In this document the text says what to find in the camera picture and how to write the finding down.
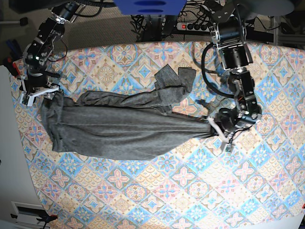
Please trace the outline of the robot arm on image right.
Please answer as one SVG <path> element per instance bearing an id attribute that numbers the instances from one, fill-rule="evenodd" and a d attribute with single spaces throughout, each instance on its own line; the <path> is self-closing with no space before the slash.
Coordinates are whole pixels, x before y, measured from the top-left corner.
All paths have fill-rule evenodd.
<path id="1" fill-rule="evenodd" d="M 221 150 L 226 153 L 233 151 L 235 134 L 249 130 L 262 116 L 254 94 L 254 79 L 247 70 L 253 59 L 245 40 L 246 28 L 238 9 L 240 5 L 231 0 L 213 14 L 209 26 L 212 43 L 207 45 L 201 57 L 202 76 L 207 87 L 235 102 L 234 108 L 220 108 L 214 118 L 207 118 L 222 140 Z M 206 77 L 205 57 L 210 48 L 218 51 L 223 69 L 229 72 L 226 84 L 231 94 L 219 91 Z"/>

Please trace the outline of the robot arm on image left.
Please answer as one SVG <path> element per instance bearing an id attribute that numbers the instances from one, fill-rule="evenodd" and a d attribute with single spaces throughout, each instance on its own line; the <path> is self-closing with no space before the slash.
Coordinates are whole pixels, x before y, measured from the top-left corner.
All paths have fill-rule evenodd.
<path id="1" fill-rule="evenodd" d="M 21 77 L 20 87 L 21 104 L 32 106 L 39 96 L 51 100 L 61 90 L 59 85 L 49 81 L 50 78 L 59 79 L 61 75 L 47 71 L 47 65 L 54 43 L 64 35 L 64 24 L 71 21 L 80 6 L 72 1 L 54 7 L 52 16 L 40 25 L 38 35 L 26 47 L 23 55 L 26 74 Z"/>

